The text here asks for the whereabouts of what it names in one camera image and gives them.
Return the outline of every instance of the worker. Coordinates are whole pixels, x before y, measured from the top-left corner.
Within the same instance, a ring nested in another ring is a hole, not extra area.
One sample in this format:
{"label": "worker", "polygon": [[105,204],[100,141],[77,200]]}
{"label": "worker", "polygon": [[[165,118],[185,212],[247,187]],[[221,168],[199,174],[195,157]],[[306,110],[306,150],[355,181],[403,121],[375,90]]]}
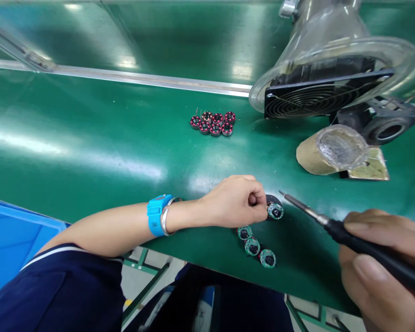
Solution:
{"label": "worker", "polygon": [[[155,236],[185,228],[237,228],[267,218],[263,186],[251,175],[230,176],[199,200],[171,202],[165,229],[160,222],[164,215],[156,215],[157,207],[163,207],[160,200],[168,199],[158,197],[149,208],[148,203],[140,203],[98,212],[49,241],[0,290],[0,332],[119,332],[125,303],[120,287],[122,254]],[[393,247],[415,265],[411,220],[368,210],[352,212],[344,222],[352,234]],[[221,245],[214,238],[212,243]],[[360,308],[368,332],[415,332],[415,294],[370,256],[343,247],[339,261],[343,285]],[[201,306],[200,297],[209,305]],[[283,298],[275,291],[187,264],[175,283],[149,301],[126,331],[292,332]]]}

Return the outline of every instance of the electronic component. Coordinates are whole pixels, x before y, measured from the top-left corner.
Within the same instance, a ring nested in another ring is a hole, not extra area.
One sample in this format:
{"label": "electronic component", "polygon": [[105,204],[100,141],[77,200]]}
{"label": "electronic component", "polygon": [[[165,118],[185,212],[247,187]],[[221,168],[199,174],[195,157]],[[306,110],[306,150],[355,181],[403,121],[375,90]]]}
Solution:
{"label": "electronic component", "polygon": [[226,112],[225,122],[228,122],[228,123],[233,125],[235,123],[235,113],[234,112]]}
{"label": "electronic component", "polygon": [[280,220],[283,217],[284,210],[280,200],[272,195],[266,195],[267,202],[267,219]]}
{"label": "electronic component", "polygon": [[230,135],[232,135],[232,129],[233,129],[233,126],[230,124],[230,123],[228,123],[228,122],[226,122],[222,127],[221,127],[221,133],[224,135],[224,136],[230,136]]}
{"label": "electronic component", "polygon": [[202,121],[206,121],[209,124],[211,124],[212,123],[212,113],[210,113],[210,112],[204,112],[202,114]]}
{"label": "electronic component", "polygon": [[284,210],[280,204],[274,202],[267,202],[267,214],[274,220],[279,220],[283,217]]}
{"label": "electronic component", "polygon": [[260,252],[260,243],[255,237],[250,237],[244,241],[244,250],[250,256],[257,256]]}
{"label": "electronic component", "polygon": [[258,258],[260,259],[261,265],[265,268],[273,268],[277,262],[275,254],[269,249],[263,249],[258,255]]}
{"label": "electronic component", "polygon": [[211,124],[210,128],[209,128],[209,132],[211,133],[212,136],[220,136],[221,135],[221,126],[218,124]]}
{"label": "electronic component", "polygon": [[215,113],[212,117],[212,123],[215,123],[221,126],[224,123],[223,114]]}
{"label": "electronic component", "polygon": [[200,132],[203,135],[209,135],[209,128],[210,128],[210,124],[207,121],[202,121],[200,122],[200,125],[198,126],[198,128],[200,129]]}
{"label": "electronic component", "polygon": [[201,122],[200,117],[196,115],[194,115],[192,119],[189,121],[192,128],[197,129],[197,130],[199,129],[198,126],[200,125],[200,122]]}
{"label": "electronic component", "polygon": [[237,228],[238,237],[242,240],[247,240],[252,237],[252,230],[249,226],[243,226]]}

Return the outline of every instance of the silver bangle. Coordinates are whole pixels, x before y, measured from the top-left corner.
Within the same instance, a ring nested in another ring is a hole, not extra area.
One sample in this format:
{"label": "silver bangle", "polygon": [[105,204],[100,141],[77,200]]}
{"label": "silver bangle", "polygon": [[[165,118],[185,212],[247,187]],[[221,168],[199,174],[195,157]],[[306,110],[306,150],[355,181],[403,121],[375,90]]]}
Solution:
{"label": "silver bangle", "polygon": [[174,197],[172,198],[165,206],[165,208],[163,209],[163,215],[161,217],[161,230],[163,231],[163,233],[166,236],[171,236],[174,233],[168,233],[167,229],[166,229],[166,217],[167,217],[167,209],[169,207],[169,205],[171,205],[175,200],[178,200],[178,202],[181,202],[181,198],[180,197]]}

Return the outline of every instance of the metal edge trim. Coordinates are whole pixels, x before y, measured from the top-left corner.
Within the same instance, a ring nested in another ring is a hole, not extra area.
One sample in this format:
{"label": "metal edge trim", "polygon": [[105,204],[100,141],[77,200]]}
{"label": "metal edge trim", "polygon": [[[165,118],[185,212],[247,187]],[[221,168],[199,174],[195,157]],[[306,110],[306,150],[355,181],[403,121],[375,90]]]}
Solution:
{"label": "metal edge trim", "polygon": [[[0,69],[23,71],[29,70],[20,62],[13,60],[0,60]],[[112,71],[106,69],[94,69],[66,65],[58,65],[51,72],[48,72],[48,74],[95,78],[114,82],[152,85],[171,89],[209,92],[246,98],[249,97],[249,92],[252,88],[251,85],[245,84],[204,81],[190,78],[149,75],[127,71]]]}
{"label": "metal edge trim", "polygon": [[0,60],[0,69],[19,70],[19,71],[32,71],[23,63],[15,60]]}

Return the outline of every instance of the metal bracket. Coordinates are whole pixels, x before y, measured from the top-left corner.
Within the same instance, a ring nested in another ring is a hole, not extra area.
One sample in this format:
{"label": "metal bracket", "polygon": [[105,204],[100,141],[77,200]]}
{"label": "metal bracket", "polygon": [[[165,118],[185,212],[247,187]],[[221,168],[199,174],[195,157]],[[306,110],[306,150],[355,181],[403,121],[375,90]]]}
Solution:
{"label": "metal bracket", "polygon": [[297,12],[297,4],[298,0],[284,0],[278,12],[278,16],[282,18],[290,18]]}
{"label": "metal bracket", "polygon": [[0,50],[23,63],[33,71],[52,72],[55,64],[29,50],[0,27]]}

